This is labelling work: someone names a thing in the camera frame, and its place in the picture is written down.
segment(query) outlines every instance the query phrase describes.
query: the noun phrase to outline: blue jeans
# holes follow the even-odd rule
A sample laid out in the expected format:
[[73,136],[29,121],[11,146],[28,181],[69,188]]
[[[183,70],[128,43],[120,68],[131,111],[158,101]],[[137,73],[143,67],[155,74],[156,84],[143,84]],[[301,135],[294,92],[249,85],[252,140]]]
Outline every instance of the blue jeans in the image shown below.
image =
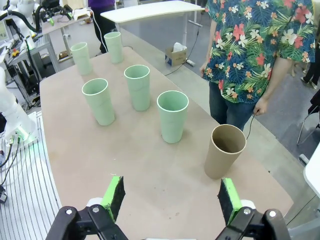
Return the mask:
[[255,103],[232,103],[221,96],[218,84],[209,82],[210,114],[219,124],[230,124],[243,131],[254,113]]

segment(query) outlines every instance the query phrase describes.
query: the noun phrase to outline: cardboard box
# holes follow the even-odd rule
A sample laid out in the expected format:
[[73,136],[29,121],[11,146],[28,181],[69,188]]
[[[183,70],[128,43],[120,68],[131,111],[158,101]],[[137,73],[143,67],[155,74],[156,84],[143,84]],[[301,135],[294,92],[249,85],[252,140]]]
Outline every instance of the cardboard box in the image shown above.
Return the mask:
[[187,58],[187,49],[177,52],[172,52],[173,50],[173,47],[168,47],[165,50],[165,62],[170,66],[184,64]]

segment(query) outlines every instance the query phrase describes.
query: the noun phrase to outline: person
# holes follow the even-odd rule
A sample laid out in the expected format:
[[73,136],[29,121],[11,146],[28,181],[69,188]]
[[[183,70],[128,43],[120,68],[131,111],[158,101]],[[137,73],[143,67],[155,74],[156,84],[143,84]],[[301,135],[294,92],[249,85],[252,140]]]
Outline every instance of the person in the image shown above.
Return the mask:
[[267,112],[292,60],[314,62],[311,0],[209,0],[209,45],[200,72],[209,81],[210,114],[243,130]]
[[110,33],[112,30],[114,30],[116,28],[116,25],[113,21],[111,21],[105,17],[102,17],[100,14],[114,10],[115,9],[115,0],[88,0],[88,6],[91,7],[91,9],[94,13],[94,18],[96,21],[96,22],[93,21],[94,30],[95,30],[96,37],[101,42],[100,51],[103,54],[105,54],[107,52],[107,49],[105,48],[105,46],[107,47],[107,45],[106,45],[106,41],[105,41],[104,36],[107,33]]
[[308,72],[301,80],[306,84],[311,84],[314,89],[318,88],[318,80],[320,78],[320,22],[318,23],[318,30],[316,31],[316,44],[315,44],[315,62],[310,63]]

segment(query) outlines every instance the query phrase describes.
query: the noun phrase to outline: green cup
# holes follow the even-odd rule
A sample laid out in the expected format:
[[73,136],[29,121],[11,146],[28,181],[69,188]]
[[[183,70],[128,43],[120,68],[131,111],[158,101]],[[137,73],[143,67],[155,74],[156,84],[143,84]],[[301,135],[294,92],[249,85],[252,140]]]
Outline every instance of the green cup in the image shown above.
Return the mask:
[[92,72],[92,64],[89,57],[88,44],[80,42],[70,48],[74,63],[78,67],[80,75],[88,75]]
[[150,69],[144,65],[133,65],[124,71],[128,83],[132,106],[137,111],[150,107]]
[[188,97],[180,91],[165,91],[157,100],[164,141],[175,144],[181,140],[187,119]]
[[122,52],[121,33],[118,31],[112,31],[104,35],[106,47],[111,57],[113,64],[121,63],[124,60]]
[[96,78],[88,81],[83,85],[82,93],[100,125],[107,126],[114,122],[115,111],[111,103],[107,80]]

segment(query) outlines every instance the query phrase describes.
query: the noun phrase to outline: shirt sleeve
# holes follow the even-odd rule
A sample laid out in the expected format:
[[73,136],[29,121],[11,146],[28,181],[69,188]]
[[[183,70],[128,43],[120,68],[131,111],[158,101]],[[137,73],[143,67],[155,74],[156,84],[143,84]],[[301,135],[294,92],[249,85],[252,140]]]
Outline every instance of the shirt sleeve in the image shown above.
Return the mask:
[[290,22],[279,39],[278,55],[283,59],[310,63],[315,61],[314,9],[311,0],[295,6]]
[[208,0],[205,6],[205,11],[215,22],[218,21],[220,15],[220,1],[221,0]]

